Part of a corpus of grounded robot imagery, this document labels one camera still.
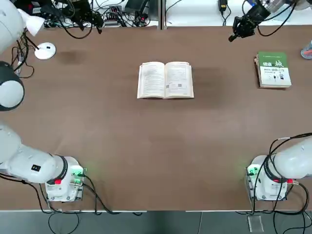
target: brown table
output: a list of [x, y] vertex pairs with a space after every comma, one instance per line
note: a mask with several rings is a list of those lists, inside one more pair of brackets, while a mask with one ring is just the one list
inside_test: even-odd
[[[30, 56], [35, 74], [24, 80], [25, 100], [0, 119], [24, 144], [77, 158], [111, 209], [250, 209], [244, 168], [274, 139], [312, 129], [312, 64], [300, 56], [311, 32], [285, 26], [269, 38], [229, 43], [230, 27], [114, 28], [83, 40], [46, 30], [34, 41], [53, 42], [57, 54], [47, 61]], [[258, 88], [259, 50], [287, 53], [291, 88]], [[10, 61], [11, 51], [1, 59]], [[143, 62], [177, 60], [192, 65], [194, 99], [137, 99]], [[303, 181], [311, 191], [312, 182]], [[39, 208], [29, 186], [0, 186], [1, 210]], [[86, 192], [69, 206], [93, 209], [93, 199]], [[279, 208], [298, 209], [302, 199], [293, 193]]]

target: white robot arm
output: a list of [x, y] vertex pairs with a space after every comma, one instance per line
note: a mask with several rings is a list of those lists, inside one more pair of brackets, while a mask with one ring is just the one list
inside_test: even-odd
[[272, 155], [257, 156], [247, 168], [250, 197], [257, 200], [283, 200], [287, 184], [312, 176], [312, 137]]
[[81, 197], [84, 170], [73, 157], [52, 155], [25, 146], [2, 122], [0, 172], [29, 183], [45, 183], [49, 200], [65, 202]]

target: floor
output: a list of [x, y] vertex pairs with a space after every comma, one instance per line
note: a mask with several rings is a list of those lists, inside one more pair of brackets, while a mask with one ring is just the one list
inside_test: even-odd
[[[73, 234], [197, 234], [200, 213], [147, 212], [137, 217], [131, 213], [118, 215], [80, 214], [80, 224]], [[0, 227], [6, 234], [50, 234], [47, 221], [49, 215], [31, 213], [0, 213]], [[75, 215], [56, 214], [51, 218], [51, 227], [56, 234], [67, 234], [77, 223]], [[272, 215], [263, 214], [265, 234], [274, 234]], [[303, 225], [302, 216], [277, 215], [279, 234], [289, 227]], [[204, 212], [200, 234], [248, 234], [245, 215], [234, 212]], [[290, 230], [286, 234], [301, 234], [301, 230]], [[306, 234], [312, 234], [312, 227]]]

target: open book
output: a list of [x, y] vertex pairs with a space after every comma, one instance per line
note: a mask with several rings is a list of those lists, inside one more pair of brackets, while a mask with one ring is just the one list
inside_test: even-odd
[[137, 98], [194, 98], [187, 62], [147, 62], [140, 66]]

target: wire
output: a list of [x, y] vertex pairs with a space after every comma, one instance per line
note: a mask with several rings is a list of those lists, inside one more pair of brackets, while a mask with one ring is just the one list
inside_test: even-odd
[[226, 26], [226, 20], [228, 19], [228, 17], [230, 16], [230, 14], [232, 13], [232, 11], [231, 11], [231, 9], [230, 9], [230, 7], [229, 7], [229, 5], [228, 4], [226, 4], [226, 6], [227, 6], [227, 8], [229, 9], [229, 14], [228, 14], [228, 16], [226, 17], [226, 18], [224, 18], [224, 16], [223, 16], [223, 12], [221, 13], [221, 15], [222, 15], [222, 18], [223, 18], [223, 24], [222, 24], [222, 26]]
[[246, 14], [245, 14], [245, 11], [244, 11], [244, 5], [245, 5], [246, 1], [247, 1], [247, 0], [244, 0], [244, 1], [243, 1], [243, 4], [242, 4], [242, 12], [243, 12], [243, 15], [246, 15]]
[[[50, 231], [51, 231], [53, 234], [57, 234], [57, 233], [55, 233], [55, 232], [53, 231], [53, 229], [51, 228], [50, 219], [52, 218], [52, 216], [54, 216], [54, 215], [56, 215], [56, 214], [58, 214], [58, 213], [53, 213], [53, 214], [51, 214], [50, 217], [49, 217], [49, 219], [48, 219], [48, 225], [49, 225]], [[71, 232], [69, 232], [69, 233], [67, 233], [67, 234], [73, 233], [73, 232], [78, 228], [78, 226], [79, 226], [79, 223], [80, 223], [79, 216], [78, 216], [78, 214], [75, 214], [75, 215], [77, 216], [77, 225], [75, 226], [75, 228], [74, 228]]]
[[73, 5], [71, 0], [66, 0], [66, 1], [67, 1], [68, 5], [70, 5], [70, 7], [73, 10], [73, 14], [71, 16], [68, 16], [68, 18], [72, 18], [75, 15], [75, 13], [76, 13], [76, 9], [75, 9], [75, 7], [74, 7], [74, 5]]
[[290, 12], [289, 15], [286, 17], [286, 19], [284, 20], [284, 22], [282, 22], [282, 24], [281, 24], [278, 28], [276, 28], [273, 32], [271, 32], [271, 33], [269, 33], [269, 34], [263, 34], [263, 33], [260, 31], [259, 25], [257, 25], [257, 29], [258, 29], [259, 34], [260, 34], [261, 36], [263, 36], [263, 37], [269, 37], [269, 36], [273, 35], [274, 33], [276, 33], [276, 32], [286, 23], [286, 21], [290, 18], [290, 16], [292, 15], [292, 13], [293, 13], [295, 7], [297, 6], [297, 3], [298, 3], [297, 1], [294, 3], [291, 12]]
[[90, 190], [90, 191], [96, 196], [96, 198], [100, 201], [100, 203], [102, 204], [104, 210], [105, 210], [107, 213], [109, 213], [109, 214], [111, 214], [111, 215], [118, 215], [118, 214], [120, 214], [120, 212], [112, 212], [111, 210], [109, 210], [109, 209], [104, 205], [102, 199], [98, 196], [98, 194], [97, 194], [89, 185], [83, 183], [83, 186], [86, 187], [88, 190]]
[[[52, 7], [53, 7], [56, 11], [58, 10], [58, 9], [54, 6], [54, 4], [51, 4], [51, 5], [52, 5]], [[93, 12], [93, 0], [91, 0], [91, 12]], [[59, 21], [59, 23], [61, 24], [62, 28], [65, 30], [65, 32], [66, 32], [68, 35], [70, 35], [72, 38], [75, 38], [75, 39], [84, 39], [84, 38], [86, 38], [87, 36], [89, 36], [89, 35], [91, 34], [92, 29], [93, 29], [93, 24], [92, 24], [92, 22], [91, 22], [91, 26], [90, 26], [89, 32], [88, 32], [86, 35], [82, 36], [82, 37], [76, 37], [76, 36], [72, 35], [72, 34], [67, 30], [67, 27], [64, 26], [64, 24], [63, 24], [63, 22], [60, 20], [60, 18], [58, 18], [58, 21]]]
[[3, 174], [3, 173], [0, 173], [0, 176], [6, 176], [6, 177], [10, 177], [10, 178], [15, 178], [14, 176], [6, 175], [6, 174]]
[[[32, 45], [28, 45], [28, 41], [27, 38], [25, 37], [25, 32], [22, 34], [22, 36], [20, 37], [20, 42], [17, 40], [17, 44], [18, 46], [14, 46], [12, 47], [11, 53], [12, 53], [12, 59], [11, 59], [11, 66], [13, 66], [13, 64], [15, 63], [15, 61], [19, 58], [19, 55], [21, 55], [22, 61], [21, 63], [14, 69], [14, 71], [17, 71], [19, 68], [21, 68], [24, 64], [27, 67], [31, 67], [32, 68], [32, 73], [29, 76], [26, 77], [19, 77], [19, 78], [30, 78], [34, 72], [35, 72], [35, 68], [31, 65], [27, 64], [27, 58], [28, 58], [28, 53], [30, 49], [34, 49], [34, 47]], [[17, 50], [17, 54], [14, 57], [14, 49]]]
[[201, 229], [201, 221], [203, 219], [203, 212], [200, 212], [200, 217], [199, 217], [199, 225], [197, 229], [197, 234], [200, 234], [200, 229]]
[[309, 226], [306, 226], [306, 221], [305, 221], [304, 215], [303, 215], [303, 213], [302, 213], [302, 217], [303, 217], [303, 227], [288, 228], [288, 229], [286, 229], [286, 230], [283, 232], [283, 234], [285, 234], [285, 232], [287, 232], [287, 231], [289, 231], [289, 230], [293, 230], [293, 229], [303, 229], [303, 234], [304, 234], [305, 230], [306, 230], [307, 228], [309, 228], [309, 227], [312, 226], [312, 218], [311, 218], [311, 216], [310, 216], [306, 211], [305, 211], [304, 213], [309, 217], [310, 222], [311, 222], [310, 225], [309, 225]]
[[94, 214], [95, 215], [101, 215], [102, 213], [98, 213], [98, 194], [96, 193], [96, 188], [94, 186], [94, 183], [92, 182], [92, 180], [87, 175], [84, 175], [84, 177], [86, 177], [90, 181], [92, 188], [96, 194]]
[[174, 5], [176, 5], [177, 3], [179, 3], [179, 2], [181, 2], [182, 0], [178, 0], [178, 1], [176, 1], [174, 4], [172, 4], [171, 6], [169, 6], [168, 8], [167, 8], [167, 10], [165, 11], [165, 17], [167, 18], [167, 12], [169, 11], [169, 9], [171, 8], [171, 7], [173, 7]]
[[105, 7], [107, 7], [107, 6], [116, 6], [116, 5], [121, 4], [123, 1], [124, 1], [124, 0], [122, 0], [122, 1], [120, 1], [120, 2], [118, 2], [118, 3], [115, 3], [115, 4], [108, 4], [108, 5], [105, 5], [105, 6], [101, 6], [101, 5], [98, 5], [98, 2], [97, 2], [97, 0], [96, 0], [96, 3], [97, 3], [97, 5], [98, 5], [97, 9], [106, 10]]
[[285, 11], [287, 11], [290, 7], [292, 6], [292, 4], [290, 4], [288, 7], [286, 7], [284, 10], [282, 10], [280, 13], [276, 14], [275, 16], [272, 16], [271, 18], [267, 18], [264, 21], [269, 21], [269, 20], [273, 20], [274, 18], [280, 16], [281, 14], [283, 14]]

